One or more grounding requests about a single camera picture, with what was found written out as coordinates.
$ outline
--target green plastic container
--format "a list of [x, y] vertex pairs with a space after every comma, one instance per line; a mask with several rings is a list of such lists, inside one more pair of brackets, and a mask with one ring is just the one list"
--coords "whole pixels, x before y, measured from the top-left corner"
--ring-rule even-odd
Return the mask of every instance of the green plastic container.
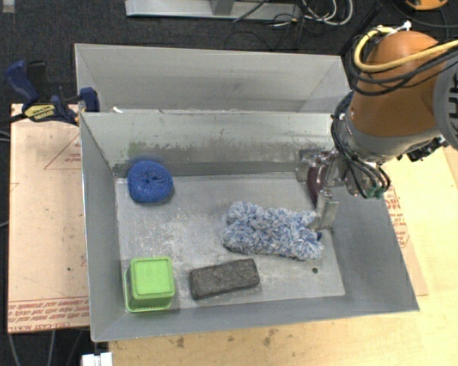
[[171, 259], [134, 258], [124, 273], [125, 305], [130, 312], [165, 310], [175, 295]]

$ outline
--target fuzzy blue fabric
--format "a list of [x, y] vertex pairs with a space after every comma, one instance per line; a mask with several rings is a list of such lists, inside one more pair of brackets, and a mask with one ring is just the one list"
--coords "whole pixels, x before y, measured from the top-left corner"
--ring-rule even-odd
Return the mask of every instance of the fuzzy blue fabric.
[[127, 174], [127, 186], [132, 199], [142, 204], [160, 202], [173, 190], [173, 178], [161, 164], [142, 161], [134, 164]]
[[245, 255], [280, 255], [298, 260], [321, 257], [320, 235], [307, 226], [315, 212], [263, 209], [250, 202], [236, 202], [226, 214], [224, 247]]

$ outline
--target bin floor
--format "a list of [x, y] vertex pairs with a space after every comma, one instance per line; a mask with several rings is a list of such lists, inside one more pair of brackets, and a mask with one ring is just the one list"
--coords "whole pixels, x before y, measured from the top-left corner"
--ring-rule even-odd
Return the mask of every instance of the bin floor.
[[[321, 238], [322, 258], [299, 262], [266, 255], [241, 255], [222, 245], [227, 209], [236, 201], [264, 208], [313, 210], [305, 183], [295, 174], [191, 176], [173, 178], [175, 193], [162, 204], [138, 204], [127, 179], [115, 182], [122, 269], [135, 257], [169, 256], [173, 260], [176, 295], [171, 309], [344, 295], [331, 233]], [[251, 257], [260, 284], [195, 301], [189, 272], [194, 268]]]

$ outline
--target blue sponge ball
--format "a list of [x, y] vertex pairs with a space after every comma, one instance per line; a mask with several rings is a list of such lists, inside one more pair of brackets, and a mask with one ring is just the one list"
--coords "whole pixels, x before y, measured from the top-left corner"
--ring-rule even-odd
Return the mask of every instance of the blue sponge ball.
[[142, 161], [137, 162], [129, 169], [127, 186], [131, 198], [136, 202], [143, 204], [159, 202], [171, 194], [173, 178], [161, 164]]

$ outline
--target gray foam block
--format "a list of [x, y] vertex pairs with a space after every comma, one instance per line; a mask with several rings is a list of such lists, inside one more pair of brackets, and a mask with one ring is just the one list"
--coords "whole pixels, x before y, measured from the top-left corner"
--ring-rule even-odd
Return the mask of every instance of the gray foam block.
[[255, 287], [259, 282], [260, 276], [252, 259], [197, 268], [190, 272], [190, 288], [194, 300]]

